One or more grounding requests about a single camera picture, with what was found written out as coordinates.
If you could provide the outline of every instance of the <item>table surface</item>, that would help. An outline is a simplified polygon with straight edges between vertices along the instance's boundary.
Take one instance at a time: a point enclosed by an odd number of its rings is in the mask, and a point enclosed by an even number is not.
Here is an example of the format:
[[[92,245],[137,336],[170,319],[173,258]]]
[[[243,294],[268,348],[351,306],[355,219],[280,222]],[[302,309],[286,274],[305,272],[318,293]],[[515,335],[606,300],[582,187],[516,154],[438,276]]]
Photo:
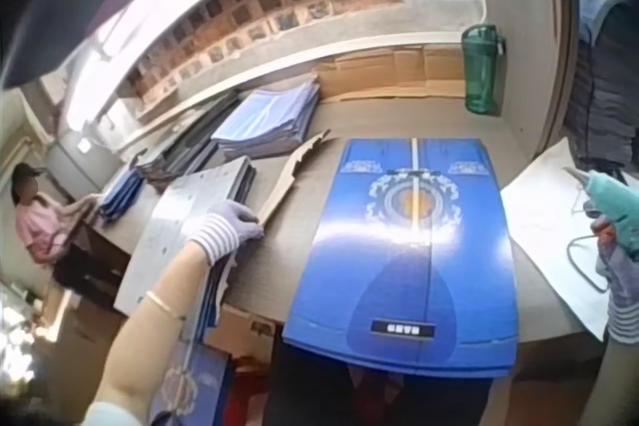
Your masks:
[[[503,119],[468,113],[463,101],[446,99],[358,100],[321,104],[310,135],[330,128],[330,140],[303,166],[296,184],[267,226],[267,235],[231,278],[227,303],[284,322],[311,252],[343,145],[350,138],[477,138],[488,149],[503,188],[528,159]],[[257,169],[247,205],[255,210],[275,186],[287,157],[252,161]],[[137,202],[114,225],[96,232],[133,253],[159,200],[145,185]],[[513,244],[519,341],[539,341],[584,331],[534,264]]]

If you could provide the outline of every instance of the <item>hand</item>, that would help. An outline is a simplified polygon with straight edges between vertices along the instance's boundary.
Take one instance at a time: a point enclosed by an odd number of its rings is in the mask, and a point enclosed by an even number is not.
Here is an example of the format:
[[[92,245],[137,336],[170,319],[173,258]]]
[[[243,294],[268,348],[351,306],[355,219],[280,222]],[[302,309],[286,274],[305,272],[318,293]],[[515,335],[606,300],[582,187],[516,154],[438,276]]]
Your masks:
[[[83,202],[85,205],[96,205],[102,200],[102,195],[100,194],[88,194],[83,198]]]
[[[236,202],[225,201],[211,207],[200,229],[191,241],[207,254],[209,264],[235,251],[240,243],[250,238],[259,238],[264,229],[250,209]]]

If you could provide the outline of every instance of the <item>blue folder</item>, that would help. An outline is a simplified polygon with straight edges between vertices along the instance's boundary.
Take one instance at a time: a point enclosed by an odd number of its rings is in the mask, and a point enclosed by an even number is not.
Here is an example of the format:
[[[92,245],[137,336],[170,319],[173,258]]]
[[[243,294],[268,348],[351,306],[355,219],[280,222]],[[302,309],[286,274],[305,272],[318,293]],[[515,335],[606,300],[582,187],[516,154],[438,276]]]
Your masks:
[[[285,342],[407,374],[498,377],[517,309],[499,187],[477,140],[351,140]]]
[[[188,365],[183,373],[187,355]],[[180,341],[174,349],[162,387],[151,404],[152,426],[222,426],[233,376],[233,365],[227,353],[200,343],[190,350],[188,343]],[[171,422],[169,418],[178,418],[178,422]]]

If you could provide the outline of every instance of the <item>cardboard scrap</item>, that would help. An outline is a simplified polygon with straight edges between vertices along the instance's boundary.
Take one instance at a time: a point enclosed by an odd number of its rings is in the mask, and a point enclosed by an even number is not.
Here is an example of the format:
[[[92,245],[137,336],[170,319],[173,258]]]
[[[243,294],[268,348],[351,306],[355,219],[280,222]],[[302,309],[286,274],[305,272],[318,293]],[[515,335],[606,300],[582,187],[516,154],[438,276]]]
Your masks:
[[[323,100],[371,97],[463,98],[459,45],[374,49],[335,57],[313,68]]]

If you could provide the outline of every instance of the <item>cap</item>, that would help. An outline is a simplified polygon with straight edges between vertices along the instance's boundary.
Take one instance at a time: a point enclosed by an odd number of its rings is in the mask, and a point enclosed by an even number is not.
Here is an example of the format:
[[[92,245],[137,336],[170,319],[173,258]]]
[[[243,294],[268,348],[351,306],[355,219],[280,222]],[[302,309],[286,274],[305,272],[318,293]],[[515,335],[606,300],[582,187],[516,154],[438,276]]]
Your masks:
[[[11,174],[11,184],[16,186],[27,179],[34,179],[42,175],[42,169],[34,169],[29,164],[20,163],[15,166]]]

